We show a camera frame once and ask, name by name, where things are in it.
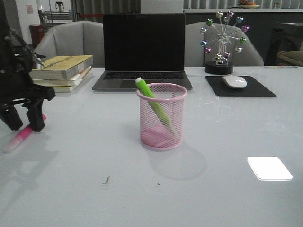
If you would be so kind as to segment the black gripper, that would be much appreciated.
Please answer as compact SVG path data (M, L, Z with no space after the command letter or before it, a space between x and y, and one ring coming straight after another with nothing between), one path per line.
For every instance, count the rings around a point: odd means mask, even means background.
M33 83L29 75L33 64L30 52L19 55L11 52L0 53L0 119L14 131L23 125L14 107L15 99L28 99L22 107L27 109L32 130L40 132L45 127L43 101L50 101L55 97L53 88Z

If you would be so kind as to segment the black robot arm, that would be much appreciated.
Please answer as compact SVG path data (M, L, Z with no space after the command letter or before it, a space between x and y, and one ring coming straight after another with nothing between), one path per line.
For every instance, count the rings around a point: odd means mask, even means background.
M30 77L34 62L43 65L43 56L32 51L6 19L0 20L0 118L11 129L23 125L14 105L27 108L33 131L41 131L43 101L55 97L52 87L37 85Z

